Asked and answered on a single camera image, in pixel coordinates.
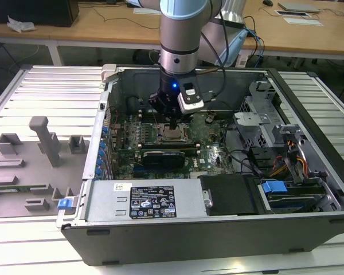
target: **warning label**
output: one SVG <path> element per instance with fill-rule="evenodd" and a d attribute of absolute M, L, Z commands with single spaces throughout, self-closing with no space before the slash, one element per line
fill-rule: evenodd
<path fill-rule="evenodd" d="M 177 217 L 173 186 L 132 187 L 130 190 L 130 218 Z"/>

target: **robotic arm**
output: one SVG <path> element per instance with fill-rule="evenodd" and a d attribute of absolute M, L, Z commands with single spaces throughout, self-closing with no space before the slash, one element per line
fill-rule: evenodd
<path fill-rule="evenodd" d="M 202 91 L 197 82 L 198 58 L 218 64 L 216 56 L 204 39 L 203 32 L 224 60 L 226 40 L 222 19 L 227 26 L 230 66 L 239 54 L 246 38 L 242 18 L 245 0 L 128 0 L 161 16 L 160 87 L 149 102 L 170 119 L 174 128 L 179 119 L 204 107 Z"/>

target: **black side panel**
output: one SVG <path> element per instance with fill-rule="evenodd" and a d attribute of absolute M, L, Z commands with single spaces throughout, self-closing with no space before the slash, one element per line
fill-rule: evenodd
<path fill-rule="evenodd" d="M 249 95 L 248 87 L 256 81 L 262 73 L 258 72 L 230 72 L 227 71 L 227 84 L 224 91 L 213 103 L 207 103 L 206 108 L 227 109 L 227 103 L 232 110 L 239 110 L 242 99 Z M 209 91 L 215 91 L 222 85 L 222 73 L 215 72 L 197 76 L 203 98 L 208 98 Z M 125 98 L 136 96 L 145 102 L 149 95 L 159 89 L 159 70 L 128 69 L 120 74 L 119 89 Z"/>
<path fill-rule="evenodd" d="M 294 95 L 293 91 L 290 89 L 287 83 L 282 79 L 280 74 L 274 69 L 270 69 L 268 72 L 275 84 L 281 90 L 283 96 L 288 101 L 291 108 L 294 110 L 299 120 L 303 123 L 304 127 L 310 133 L 314 142 L 319 146 L 327 161 L 329 161 L 331 166 L 334 168 L 334 170 L 337 172 L 342 182 L 344 183 L 343 158 L 335 150 L 334 146 L 330 143 L 330 141 L 318 127 L 314 119 L 310 116 L 310 114 L 307 112 L 298 98 Z"/>
<path fill-rule="evenodd" d="M 79 13 L 76 0 L 0 0 L 0 23 L 7 16 L 35 25 L 70 27 Z"/>
<path fill-rule="evenodd" d="M 87 265 L 138 264 L 309 252 L 344 232 L 344 223 L 330 223 L 339 218 L 344 215 L 98 228 L 109 234 L 87 233 L 94 227 L 61 232 Z"/>

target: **red wire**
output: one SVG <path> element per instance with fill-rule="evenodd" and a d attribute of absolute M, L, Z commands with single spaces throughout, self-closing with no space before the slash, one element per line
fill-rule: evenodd
<path fill-rule="evenodd" d="M 274 164 L 273 170 L 275 170 L 275 166 L 276 166 L 277 160 L 278 160 L 278 159 L 281 159 L 281 158 L 282 158 L 282 156 L 277 156 L 277 157 L 276 157 L 276 159 L 274 160 L 274 163 L 273 163 L 273 164 Z"/>
<path fill-rule="evenodd" d="M 110 108 L 114 108 L 115 109 L 115 112 L 116 112 L 116 120 L 114 123 L 111 123 L 111 124 L 116 124 L 117 123 L 117 120 L 119 119 L 119 111 L 116 109 L 116 107 L 114 106 L 111 106 Z"/>

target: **blue latch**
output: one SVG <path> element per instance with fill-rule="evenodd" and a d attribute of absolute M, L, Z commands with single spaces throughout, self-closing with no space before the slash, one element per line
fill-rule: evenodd
<path fill-rule="evenodd" d="M 102 174 L 102 169 L 96 168 L 96 175 L 100 176 Z"/>
<path fill-rule="evenodd" d="M 70 198 L 64 198 L 60 199 L 58 204 L 57 204 L 57 209 L 59 210 L 70 210 L 73 205 L 73 199 Z"/>
<path fill-rule="evenodd" d="M 287 193 L 286 184 L 280 180 L 269 180 L 262 185 L 265 193 Z"/>

